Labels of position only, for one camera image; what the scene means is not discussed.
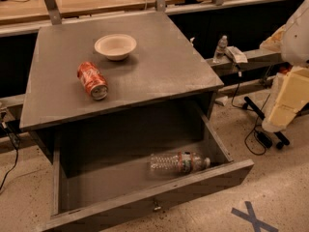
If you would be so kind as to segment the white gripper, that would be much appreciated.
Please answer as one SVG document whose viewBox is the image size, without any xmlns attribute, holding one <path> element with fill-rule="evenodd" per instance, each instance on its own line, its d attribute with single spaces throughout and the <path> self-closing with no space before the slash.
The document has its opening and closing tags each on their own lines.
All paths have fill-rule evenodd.
<svg viewBox="0 0 309 232">
<path fill-rule="evenodd" d="M 268 132 L 284 130 L 309 102 L 309 69 L 292 67 L 278 72 L 272 80 L 262 128 Z"/>
</svg>

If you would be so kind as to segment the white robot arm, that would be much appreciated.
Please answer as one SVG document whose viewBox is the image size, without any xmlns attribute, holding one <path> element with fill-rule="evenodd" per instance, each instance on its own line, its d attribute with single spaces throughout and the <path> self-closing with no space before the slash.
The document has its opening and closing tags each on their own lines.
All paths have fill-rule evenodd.
<svg viewBox="0 0 309 232">
<path fill-rule="evenodd" d="M 304 0 L 287 22 L 260 44 L 281 54 L 292 68 L 278 74 L 262 127 L 268 132 L 284 130 L 309 102 L 309 0 Z"/>
</svg>

